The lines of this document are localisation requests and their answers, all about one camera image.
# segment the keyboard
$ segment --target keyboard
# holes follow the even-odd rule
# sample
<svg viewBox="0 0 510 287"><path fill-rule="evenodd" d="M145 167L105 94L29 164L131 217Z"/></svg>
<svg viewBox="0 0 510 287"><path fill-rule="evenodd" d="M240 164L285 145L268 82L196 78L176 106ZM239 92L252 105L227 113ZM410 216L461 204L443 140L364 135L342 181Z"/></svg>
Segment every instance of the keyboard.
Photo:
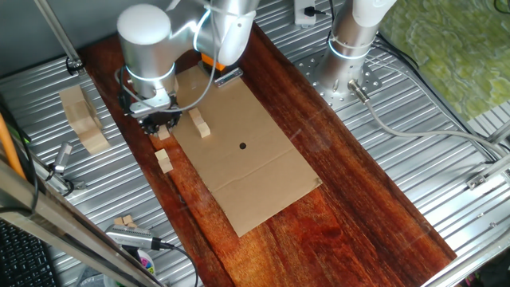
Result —
<svg viewBox="0 0 510 287"><path fill-rule="evenodd" d="M60 286L48 246L3 220L0 220L0 269L1 286Z"/></svg>

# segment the cardboard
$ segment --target cardboard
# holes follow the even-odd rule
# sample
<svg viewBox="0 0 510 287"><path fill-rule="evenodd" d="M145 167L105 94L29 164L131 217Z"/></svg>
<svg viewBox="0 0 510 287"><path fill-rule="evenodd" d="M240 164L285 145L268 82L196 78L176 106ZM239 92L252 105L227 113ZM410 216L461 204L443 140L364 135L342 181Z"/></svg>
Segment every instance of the cardboard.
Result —
<svg viewBox="0 0 510 287"><path fill-rule="evenodd" d="M197 99L209 80L198 67L177 78L181 107ZM212 85L197 108L211 134L201 138L187 112L173 134L238 236L321 184L243 81Z"/></svg>

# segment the wire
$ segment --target wire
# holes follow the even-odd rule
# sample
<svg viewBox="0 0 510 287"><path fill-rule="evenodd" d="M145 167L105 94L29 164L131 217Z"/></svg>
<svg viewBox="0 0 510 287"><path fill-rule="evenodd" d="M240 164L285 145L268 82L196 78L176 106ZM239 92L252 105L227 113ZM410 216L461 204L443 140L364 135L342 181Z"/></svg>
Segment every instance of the wire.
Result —
<svg viewBox="0 0 510 287"><path fill-rule="evenodd" d="M403 63L409 67L409 69L413 72L413 74L425 85L425 87L436 97L437 100L441 101L441 98L436 94L436 92L429 86L429 84L427 84L427 82L425 81L425 79L423 79L422 75L420 74L420 72L414 67L412 66L408 61L403 61ZM449 119L451 119L454 123L456 123L459 128L461 128L461 130L463 131L468 131L469 129L464 125L463 121L461 119L459 119L457 117L457 115L455 113L452 113L451 115L455 120L452 120L449 116L447 116Z"/></svg>
<svg viewBox="0 0 510 287"><path fill-rule="evenodd" d="M18 154L14 147L13 139L10 137L9 129L7 128L7 124L2 115L0 115L0 140L2 141L3 148L6 151L10 167L12 167L19 176L26 180L25 172L23 172L22 164L19 162Z"/></svg>
<svg viewBox="0 0 510 287"><path fill-rule="evenodd" d="M425 95L427 95L427 93L425 92L425 90L423 90L423 88L422 88L422 87L418 84L418 82L417 82L415 79L413 79L413 78L412 78L412 77L410 77L409 75L407 75L407 74L403 73L403 72L402 72L402 71L400 71L399 69L397 69L397 68L395 68L395 67L392 67L392 66L390 66L390 65L382 65L382 64L379 64L378 62L372 61L372 60L371 60L371 59L369 59L369 58L367 58L367 60L368 60L370 63L372 63L372 64L379 65L379 66L381 66L381 67L383 67L383 68L392 69L392 70L394 70L395 72L400 73L400 74L401 74L401 75L403 75L404 77L407 77L409 80L413 81L413 83L414 83L415 85L417 85L417 86L418 86L418 88L419 88L419 89L420 89L420 90L421 90L421 91L422 91ZM446 116L449 120L451 120L451 121L453 121L453 122L454 122L454 120L453 120L452 118L450 118L448 115L446 115L446 114L445 114L445 116ZM498 153L498 155L502 155L502 156L505 156L505 155L506 155L506 154L499 153L499 151L500 151L500 150L496 147L496 145L494 145L493 143L489 143L487 140L483 139L483 138L482 138L482 137L480 137L480 136L474 136L474 135L471 135L471 134L469 134L469 133L467 133L467 132L459 132L459 133L461 133L462 135L468 135L468 136L469 136L469 137L468 137L468 136L463 136L463 137L468 137L468 138L470 138L470 137L472 136L472 137L477 138L477 140L475 140L475 139L471 139L471 138L470 138L470 139L471 139L471 140L475 140L475 141L477 141L478 143L485 144L487 147L490 147L492 150L494 150L495 152L497 152L497 153Z"/></svg>
<svg viewBox="0 0 510 287"><path fill-rule="evenodd" d="M213 14L214 13L210 14L210 21L211 21L211 25L213 26L213 43L215 43L215 41L216 41L215 40L216 39L216 35L215 34L217 32L217 28L216 28L216 25L214 23ZM222 45L223 45L223 41L220 43L219 49L222 48ZM172 108L172 109L156 108L156 107L154 107L154 106L144 102L141 98L139 98L136 94L134 94L128 87L124 86L124 83L120 80L120 79L123 78L124 66L122 66L122 68L117 69L115 71L115 79L116 79L117 83L120 84L120 87L123 88L131 97L133 97L135 100L137 100L139 103L143 104L144 106L148 107L150 110L158 111L158 112L184 112L184 111L186 111L186 110L188 110L190 108L193 108L195 105L197 105L204 98L204 96L206 96L207 92L209 92L209 88L210 88L211 84L213 83L214 71L216 70L216 64L218 62L218 53L216 53L216 45L213 45L213 53L214 53L214 56L213 56L213 68L211 69L211 73L210 73L210 77L209 77L209 82L207 83L206 89L204 90L202 95L195 102L193 102L192 104L188 104L184 108Z"/></svg>
<svg viewBox="0 0 510 287"><path fill-rule="evenodd" d="M191 265L193 265L193 268L194 268L194 275L195 275L194 287L197 287L197 285L198 285L198 269L197 269L197 266L195 265L193 259L191 258L191 256L186 251L176 247L173 244L167 243L167 242L160 242L159 248L178 251L178 252L184 254L184 256L186 256L188 259L190 259Z"/></svg>
<svg viewBox="0 0 510 287"><path fill-rule="evenodd" d="M496 145L489 143L487 140L484 140L478 136L471 135L466 132L458 132L458 131L429 131L429 132L398 132L394 129L388 127L385 125L381 119L377 116L375 113L374 108L372 108L372 104L370 101L365 103L365 106L367 106L368 111L372 116L374 117L374 120L381 126L381 128L387 132L389 132L392 135L395 136L404 136L404 137L420 137L420 136L437 136L437 135L449 135L449 136L460 136L469 140L477 141L480 144L485 145L486 147L490 147L492 150L494 150L498 155L500 155L502 158L506 156L506 154Z"/></svg>
<svg viewBox="0 0 510 287"><path fill-rule="evenodd" d="M399 58L401 60L403 59L404 61L411 61L416 69L420 68L418 63L411 56L409 56L408 54L404 53L402 50L400 50L399 48L397 48L393 44L391 44L380 32L378 32L377 34L378 34L379 38L382 40L381 42L379 42L379 44L385 45L391 51L384 49L383 47L380 47L380 46L378 48L384 50L387 53L390 53L390 54L396 56L397 58Z"/></svg>
<svg viewBox="0 0 510 287"><path fill-rule="evenodd" d="M0 207L0 214L6 213L6 212L19 212L19 213L34 215L35 208L37 206L37 201L39 199L39 185L38 185L38 181L37 181L37 173L35 172L35 166L33 165L32 154L30 153L30 149L29 149L28 145L26 144L25 139L22 138L23 132L19 128L16 120L14 120L13 114L9 111L9 109L7 109L7 107L3 106L2 103L0 103L0 108L2 108L2 112L5 113L5 116L7 118L12 119L12 125L14 126L14 129L16 130L16 132L18 132L18 134L20 135L20 141L23 144L23 147L24 147L25 153L26 153L26 159L29 162L28 174L31 175L31 177L33 178L32 184L33 184L33 188L34 188L33 201L32 201L32 206L30 207L30 209L21 208L21 207L19 207L19 208L18 207Z"/></svg>
<svg viewBox="0 0 510 287"><path fill-rule="evenodd" d="M494 9L500 12L501 14L510 14L510 11L504 11L500 7L497 6L498 0L494 0ZM508 1L508 9L510 10L510 1Z"/></svg>

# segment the wooden table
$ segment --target wooden table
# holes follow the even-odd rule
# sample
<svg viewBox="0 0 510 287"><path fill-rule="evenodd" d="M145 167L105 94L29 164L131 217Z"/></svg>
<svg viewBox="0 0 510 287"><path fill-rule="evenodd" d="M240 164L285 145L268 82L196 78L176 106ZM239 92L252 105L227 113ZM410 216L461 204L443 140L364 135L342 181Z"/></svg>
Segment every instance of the wooden table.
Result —
<svg viewBox="0 0 510 287"><path fill-rule="evenodd" d="M146 136L122 113L117 36L80 54L206 286L419 286L456 257L258 27L240 60L242 80L324 184L241 238L175 138ZM186 53L177 71L198 60ZM154 156L161 148L174 165L169 175Z"/></svg>

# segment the aluminum grid surface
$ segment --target aluminum grid surface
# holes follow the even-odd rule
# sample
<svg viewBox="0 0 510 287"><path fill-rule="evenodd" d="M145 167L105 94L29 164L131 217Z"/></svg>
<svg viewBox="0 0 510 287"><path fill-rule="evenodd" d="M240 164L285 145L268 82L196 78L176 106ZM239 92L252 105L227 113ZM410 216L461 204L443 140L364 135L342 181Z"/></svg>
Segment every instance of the aluminum grid surface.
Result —
<svg viewBox="0 0 510 287"><path fill-rule="evenodd" d="M58 92L74 85L80 85L96 106L103 134L111 145L99 154L90 155L84 149L65 118ZM139 227L181 245L88 75L71 77L62 58L0 80L0 94L32 138L30 149L43 162L54 161L63 141L74 145L64 177L84 180L87 188L74 191L67 199L99 228L106 230L114 218L130 214ZM50 253L63 286L73 285L84 265L56 248ZM172 286L193 286L194 269L184 255L169 250L148 253L159 280L170 280Z"/></svg>

